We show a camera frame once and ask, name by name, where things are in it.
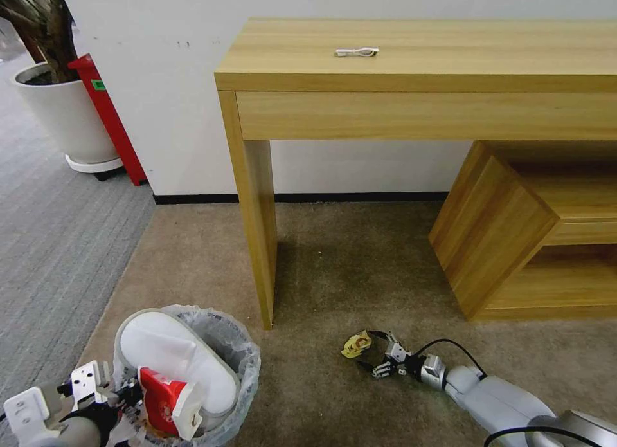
beige carpet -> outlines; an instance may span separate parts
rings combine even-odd
[[[274,330],[260,328],[237,205],[159,206],[82,360],[111,359],[116,328],[167,304],[215,307],[262,347],[260,388],[239,446],[481,446],[443,393],[409,377],[374,381],[339,351],[363,328],[409,349],[442,336],[554,411],[617,423],[617,320],[470,324],[427,241],[440,203],[279,204]],[[447,344],[450,366],[467,363]]]

black cable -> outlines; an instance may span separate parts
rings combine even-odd
[[[525,426],[522,428],[510,428],[510,429],[506,429],[503,431],[497,431],[487,437],[487,439],[484,441],[484,447],[489,447],[490,444],[498,437],[508,435],[508,434],[526,433],[526,432],[547,432],[551,434],[561,434],[566,437],[576,439],[578,442],[583,442],[584,444],[587,444],[588,446],[591,446],[591,447],[602,447],[601,445],[596,444],[595,442],[590,441],[586,437],[582,437],[579,434],[575,434],[573,432],[566,431],[561,428],[554,428],[552,426]]]
[[[424,346],[422,346],[422,348],[418,352],[416,352],[414,355],[418,356],[424,351],[426,351],[430,346],[440,343],[440,342],[447,342],[447,343],[454,344],[455,346],[457,346],[461,351],[463,351],[467,355],[467,357],[469,357],[469,359],[474,363],[474,365],[478,368],[478,370],[480,370],[480,372],[482,373],[482,379],[488,376],[488,374],[484,371],[484,369],[480,367],[480,364],[478,363],[478,361],[473,357],[473,355],[466,348],[464,348],[458,342],[452,341],[451,339],[448,339],[448,338],[439,338],[439,339],[433,340],[429,342],[428,344],[425,344]]]

black baseboard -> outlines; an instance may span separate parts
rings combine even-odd
[[[345,201],[443,201],[448,192],[377,192],[377,193],[277,193],[277,203],[331,203]],[[237,203],[236,194],[154,195],[158,205]]]

gray carpet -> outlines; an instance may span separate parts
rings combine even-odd
[[[0,63],[0,403],[68,376],[154,209],[148,185],[66,165],[8,84],[29,64]]]

red packaging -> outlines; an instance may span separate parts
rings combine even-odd
[[[201,422],[199,391],[184,381],[172,381],[148,367],[138,370],[148,422],[156,430],[190,439]]]

